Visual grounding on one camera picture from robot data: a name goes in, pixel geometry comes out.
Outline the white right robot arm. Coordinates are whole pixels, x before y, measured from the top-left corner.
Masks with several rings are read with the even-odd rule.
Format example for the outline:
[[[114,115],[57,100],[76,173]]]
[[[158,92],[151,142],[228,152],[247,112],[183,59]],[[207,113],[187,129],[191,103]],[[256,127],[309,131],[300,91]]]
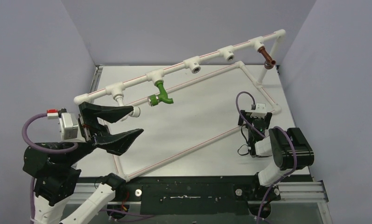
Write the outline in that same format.
[[[315,154],[300,128],[286,131],[275,126],[269,128],[272,113],[239,111],[238,125],[248,151],[253,158],[272,158],[269,165],[257,173],[258,182],[250,186],[251,195],[262,199],[269,193],[269,186],[278,183],[296,170],[311,166]]]

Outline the green water faucet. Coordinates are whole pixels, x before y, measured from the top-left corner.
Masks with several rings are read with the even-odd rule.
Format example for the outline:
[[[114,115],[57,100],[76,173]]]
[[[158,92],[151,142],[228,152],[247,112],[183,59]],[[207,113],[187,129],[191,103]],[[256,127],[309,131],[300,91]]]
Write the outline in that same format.
[[[159,81],[155,82],[154,85],[158,88],[159,93],[151,95],[147,98],[147,102],[151,107],[156,106],[161,102],[166,103],[166,104],[173,104],[174,103],[173,99],[168,97],[168,93],[165,90],[163,84],[164,84],[163,80],[159,80]]]

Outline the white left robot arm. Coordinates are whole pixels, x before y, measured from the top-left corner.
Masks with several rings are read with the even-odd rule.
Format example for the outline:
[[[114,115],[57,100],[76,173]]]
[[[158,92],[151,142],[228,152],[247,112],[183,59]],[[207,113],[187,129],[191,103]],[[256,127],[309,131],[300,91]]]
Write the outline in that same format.
[[[133,106],[100,106],[82,102],[79,114],[65,108],[49,109],[31,117],[23,125],[22,138],[27,144],[23,156],[23,171],[32,176],[30,220],[34,224],[87,224],[111,200],[125,197],[129,178],[110,173],[102,177],[96,190],[73,213],[63,218],[63,211],[74,194],[81,174],[74,166],[96,149],[121,156],[139,137],[140,128],[111,134],[100,120],[115,123],[134,111]],[[60,142],[34,143],[28,137],[28,127],[37,119],[57,119]]]

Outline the white PVC pipe frame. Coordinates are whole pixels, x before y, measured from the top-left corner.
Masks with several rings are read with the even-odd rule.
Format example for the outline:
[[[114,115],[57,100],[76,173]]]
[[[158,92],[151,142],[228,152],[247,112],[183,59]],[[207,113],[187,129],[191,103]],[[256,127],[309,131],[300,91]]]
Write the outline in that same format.
[[[241,165],[235,155],[241,141],[239,110],[264,103],[273,114],[271,126],[294,123],[276,68],[246,65],[234,54],[249,49],[261,55],[257,50],[264,46],[274,58],[285,35],[277,30],[170,66],[105,66],[114,82],[73,101],[118,106],[114,97],[121,94],[125,105],[141,109],[138,118],[104,121],[112,134],[144,130],[127,153],[107,156],[111,169],[129,181],[153,175],[251,174],[252,167]],[[159,80],[174,103],[151,107],[147,98],[159,93],[154,85]]]

